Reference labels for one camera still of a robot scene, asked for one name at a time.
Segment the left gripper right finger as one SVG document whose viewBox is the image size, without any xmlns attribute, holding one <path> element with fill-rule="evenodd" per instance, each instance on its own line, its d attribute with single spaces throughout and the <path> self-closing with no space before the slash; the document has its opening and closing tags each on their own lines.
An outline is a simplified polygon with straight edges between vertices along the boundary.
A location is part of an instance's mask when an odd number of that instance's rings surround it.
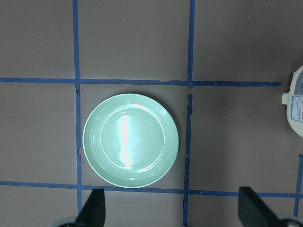
<svg viewBox="0 0 303 227">
<path fill-rule="evenodd" d="M 250 187 L 239 187 L 238 217 L 244 227 L 286 227 Z"/>
</svg>

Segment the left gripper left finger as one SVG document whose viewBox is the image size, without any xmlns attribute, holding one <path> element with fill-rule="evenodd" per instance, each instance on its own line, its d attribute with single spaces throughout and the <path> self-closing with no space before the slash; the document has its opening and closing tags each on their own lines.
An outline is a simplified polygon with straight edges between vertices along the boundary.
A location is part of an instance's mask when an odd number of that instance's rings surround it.
<svg viewBox="0 0 303 227">
<path fill-rule="evenodd" d="M 103 227 L 105 220 L 106 207 L 104 190 L 94 189 L 76 218 L 75 225 L 77 227 Z"/>
</svg>

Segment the green plate near left arm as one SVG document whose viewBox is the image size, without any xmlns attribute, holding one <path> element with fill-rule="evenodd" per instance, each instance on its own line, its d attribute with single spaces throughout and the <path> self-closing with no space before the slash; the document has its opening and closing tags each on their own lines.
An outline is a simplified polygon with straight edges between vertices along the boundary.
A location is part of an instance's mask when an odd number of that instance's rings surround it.
<svg viewBox="0 0 303 227">
<path fill-rule="evenodd" d="M 101 179 L 123 188 L 142 188 L 172 168 L 179 136 L 163 105 L 144 95 L 120 94 L 92 110 L 83 128 L 82 146 Z"/>
</svg>

